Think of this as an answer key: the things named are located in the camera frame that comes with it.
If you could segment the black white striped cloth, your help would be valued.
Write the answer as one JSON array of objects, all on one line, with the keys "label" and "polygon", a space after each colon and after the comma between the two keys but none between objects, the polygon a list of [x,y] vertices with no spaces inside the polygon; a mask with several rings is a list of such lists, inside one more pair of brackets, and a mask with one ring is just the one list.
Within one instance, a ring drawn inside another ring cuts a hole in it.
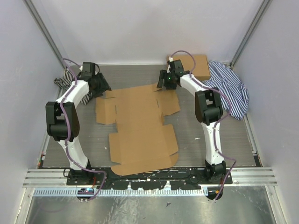
[{"label": "black white striped cloth", "polygon": [[[65,70],[62,77],[54,79],[54,84],[56,84],[60,89],[68,90],[68,88],[71,86],[72,81],[72,73],[69,70]],[[93,94],[89,92],[88,94],[83,96],[80,102],[81,104],[86,105],[91,101],[92,98]]]}]

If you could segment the aluminium frame rail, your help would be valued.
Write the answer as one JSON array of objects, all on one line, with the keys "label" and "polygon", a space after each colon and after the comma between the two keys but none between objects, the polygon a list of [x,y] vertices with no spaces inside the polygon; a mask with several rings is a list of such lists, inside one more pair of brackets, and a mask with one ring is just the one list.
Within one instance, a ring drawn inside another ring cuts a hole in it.
[{"label": "aluminium frame rail", "polygon": [[29,169],[23,187],[60,187],[66,186],[68,169]]}]

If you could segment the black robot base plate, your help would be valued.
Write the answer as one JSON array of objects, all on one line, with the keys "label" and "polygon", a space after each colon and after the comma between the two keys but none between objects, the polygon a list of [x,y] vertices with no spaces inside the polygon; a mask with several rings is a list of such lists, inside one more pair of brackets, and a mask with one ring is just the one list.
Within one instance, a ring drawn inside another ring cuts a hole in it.
[{"label": "black robot base plate", "polygon": [[213,176],[208,179],[204,169],[201,167],[174,167],[162,170],[154,170],[145,173],[120,176],[115,174],[111,168],[101,167],[96,170],[103,170],[106,178],[102,173],[89,174],[87,179],[72,177],[71,174],[63,172],[63,176],[67,178],[67,185],[93,185],[99,188],[101,182],[104,181],[102,189],[127,190],[154,190],[164,189],[166,184],[170,184],[171,190],[188,190],[201,189],[201,185],[220,185],[225,176]]}]

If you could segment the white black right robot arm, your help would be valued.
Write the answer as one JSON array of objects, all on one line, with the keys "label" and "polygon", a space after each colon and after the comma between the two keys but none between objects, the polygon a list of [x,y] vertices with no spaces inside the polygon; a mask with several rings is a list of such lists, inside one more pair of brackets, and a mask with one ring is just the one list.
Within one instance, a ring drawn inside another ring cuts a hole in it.
[{"label": "white black right robot arm", "polygon": [[160,70],[157,88],[175,90],[180,86],[188,90],[195,99],[195,116],[201,124],[206,144],[204,175],[210,184],[216,184],[226,174],[226,163],[221,155],[220,119],[223,116],[220,92],[217,88],[203,84],[180,60],[169,58],[167,70]]}]

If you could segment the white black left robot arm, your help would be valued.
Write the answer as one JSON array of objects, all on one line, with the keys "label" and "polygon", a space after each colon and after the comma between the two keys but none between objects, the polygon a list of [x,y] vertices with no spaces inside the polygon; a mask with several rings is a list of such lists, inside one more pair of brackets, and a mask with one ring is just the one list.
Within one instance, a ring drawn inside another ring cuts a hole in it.
[{"label": "white black left robot arm", "polygon": [[89,185],[93,182],[96,171],[92,170],[79,142],[77,106],[85,96],[102,96],[104,92],[111,91],[111,87],[100,72],[99,65],[83,62],[79,69],[77,75],[71,73],[73,78],[65,93],[46,104],[46,126],[47,134],[63,148],[70,163],[69,180]]}]

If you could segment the blue white striped cloth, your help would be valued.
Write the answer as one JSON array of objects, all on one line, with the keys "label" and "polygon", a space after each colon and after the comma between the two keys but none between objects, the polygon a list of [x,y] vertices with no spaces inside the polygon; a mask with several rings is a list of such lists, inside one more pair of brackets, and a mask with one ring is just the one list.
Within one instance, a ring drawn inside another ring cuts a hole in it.
[{"label": "blue white striped cloth", "polygon": [[249,92],[245,85],[233,70],[218,61],[210,61],[208,67],[210,79],[204,84],[218,88],[227,98],[221,96],[223,109],[233,118],[242,120],[249,108]]}]

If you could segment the closed brown cardboard box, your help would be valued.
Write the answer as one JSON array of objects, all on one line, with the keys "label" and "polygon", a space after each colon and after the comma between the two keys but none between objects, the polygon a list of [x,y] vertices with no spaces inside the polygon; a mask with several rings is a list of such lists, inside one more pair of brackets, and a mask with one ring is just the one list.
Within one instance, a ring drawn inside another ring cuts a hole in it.
[{"label": "closed brown cardboard box", "polygon": [[[208,65],[208,60],[206,55],[193,55],[196,66],[193,70],[192,74],[199,80],[199,81],[207,81],[210,79],[210,69]],[[173,60],[181,60],[184,70],[191,70],[194,67],[194,61],[191,56],[189,55],[174,55]]]}]

